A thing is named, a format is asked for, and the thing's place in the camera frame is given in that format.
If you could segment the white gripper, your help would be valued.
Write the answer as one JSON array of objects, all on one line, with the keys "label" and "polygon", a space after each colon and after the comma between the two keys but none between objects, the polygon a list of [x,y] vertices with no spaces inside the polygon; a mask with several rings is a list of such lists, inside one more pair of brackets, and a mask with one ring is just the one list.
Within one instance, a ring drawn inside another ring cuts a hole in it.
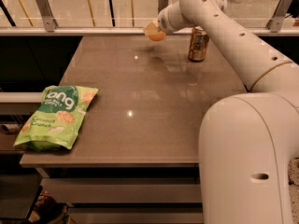
[{"label": "white gripper", "polygon": [[164,8],[158,15],[158,21],[149,22],[143,32],[145,36],[157,35],[161,29],[166,34],[172,34],[185,27],[186,19],[181,13],[179,2],[176,2]]}]

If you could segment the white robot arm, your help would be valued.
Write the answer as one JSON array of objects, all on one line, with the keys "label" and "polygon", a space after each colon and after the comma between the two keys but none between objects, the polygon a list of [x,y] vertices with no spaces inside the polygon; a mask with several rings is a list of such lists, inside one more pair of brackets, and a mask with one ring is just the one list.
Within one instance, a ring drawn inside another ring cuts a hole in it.
[{"label": "white robot arm", "polygon": [[199,132],[205,224],[294,224],[288,169],[299,147],[299,65],[223,13],[178,0],[146,36],[203,28],[246,88],[206,112]]}]

